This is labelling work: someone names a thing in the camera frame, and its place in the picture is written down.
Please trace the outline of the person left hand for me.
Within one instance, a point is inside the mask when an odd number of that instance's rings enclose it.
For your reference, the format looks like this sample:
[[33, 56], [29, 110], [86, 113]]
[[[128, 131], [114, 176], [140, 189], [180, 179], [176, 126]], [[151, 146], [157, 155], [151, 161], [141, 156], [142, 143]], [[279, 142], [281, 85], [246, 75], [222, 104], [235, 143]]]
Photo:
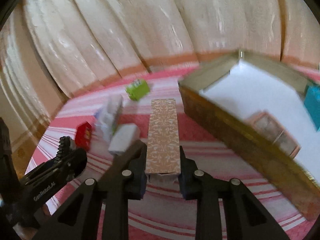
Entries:
[[[44, 215], [44, 221], [51, 217], [50, 211], [46, 204], [44, 204], [44, 206], [41, 208], [41, 211]], [[32, 239], [37, 233], [37, 230], [35, 228], [24, 228], [19, 223], [16, 224], [13, 229], [22, 240]]]

